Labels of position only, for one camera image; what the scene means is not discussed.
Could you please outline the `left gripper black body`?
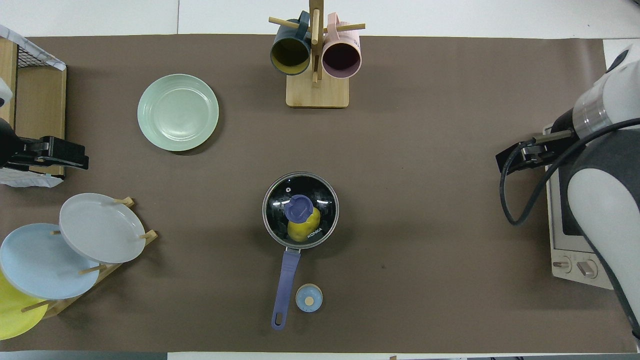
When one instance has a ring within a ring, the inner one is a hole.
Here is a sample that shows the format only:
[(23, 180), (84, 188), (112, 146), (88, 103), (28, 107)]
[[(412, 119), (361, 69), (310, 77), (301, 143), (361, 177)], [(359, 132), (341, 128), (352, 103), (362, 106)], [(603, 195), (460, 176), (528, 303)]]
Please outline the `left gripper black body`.
[(47, 162), (41, 159), (41, 154), (47, 150), (46, 141), (25, 142), (14, 153), (14, 169), (29, 169), (30, 167), (46, 167)]

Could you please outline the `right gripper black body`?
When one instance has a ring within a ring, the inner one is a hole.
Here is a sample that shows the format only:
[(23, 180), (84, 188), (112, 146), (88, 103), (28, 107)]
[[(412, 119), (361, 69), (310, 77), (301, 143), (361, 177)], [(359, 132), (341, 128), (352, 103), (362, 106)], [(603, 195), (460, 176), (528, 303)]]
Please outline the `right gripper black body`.
[(551, 133), (540, 134), (524, 141), (522, 148), (522, 160), (525, 164), (551, 164), (554, 160), (554, 151), (551, 145), (556, 139)]

